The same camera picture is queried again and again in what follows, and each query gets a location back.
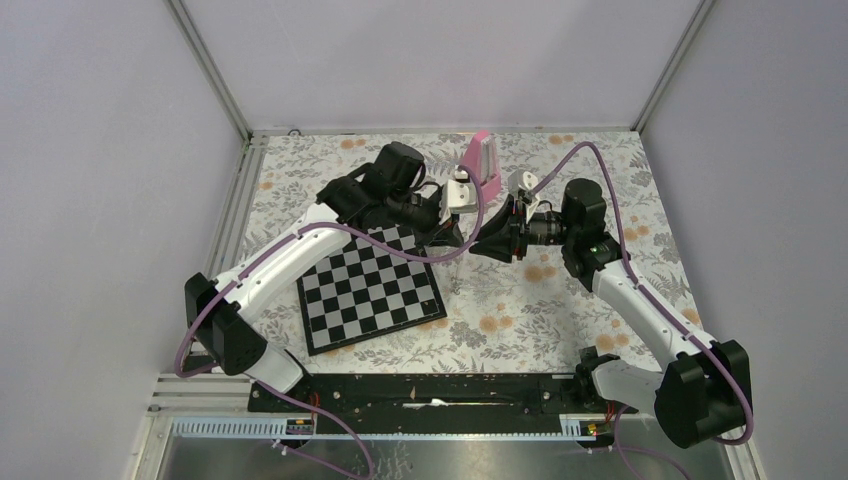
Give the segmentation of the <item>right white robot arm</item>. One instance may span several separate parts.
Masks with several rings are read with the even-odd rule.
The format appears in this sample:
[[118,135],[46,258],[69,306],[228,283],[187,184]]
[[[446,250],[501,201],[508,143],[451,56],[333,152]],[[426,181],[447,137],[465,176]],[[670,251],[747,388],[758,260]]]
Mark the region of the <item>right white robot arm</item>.
[[510,180],[504,205],[481,228],[471,253],[510,263],[531,245],[560,247],[569,274],[622,317],[659,365],[646,370],[586,349],[575,369],[577,405],[597,412],[612,401],[650,414],[680,448],[747,428],[753,410],[744,348],[695,329],[659,297],[610,234],[598,183],[570,181],[559,211],[539,210],[537,184],[529,172]]

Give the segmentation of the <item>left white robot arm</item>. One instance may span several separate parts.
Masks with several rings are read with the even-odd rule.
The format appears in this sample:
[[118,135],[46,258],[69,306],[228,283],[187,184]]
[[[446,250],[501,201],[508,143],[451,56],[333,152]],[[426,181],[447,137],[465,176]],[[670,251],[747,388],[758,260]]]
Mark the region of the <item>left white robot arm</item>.
[[354,239],[406,263],[434,264],[465,253],[482,226],[481,178],[468,165],[424,198],[423,156],[400,142],[326,183],[291,226],[242,263],[185,283],[188,328],[174,361],[191,378],[215,368],[272,389],[288,411],[309,401],[305,368],[256,327],[269,303],[309,269]]

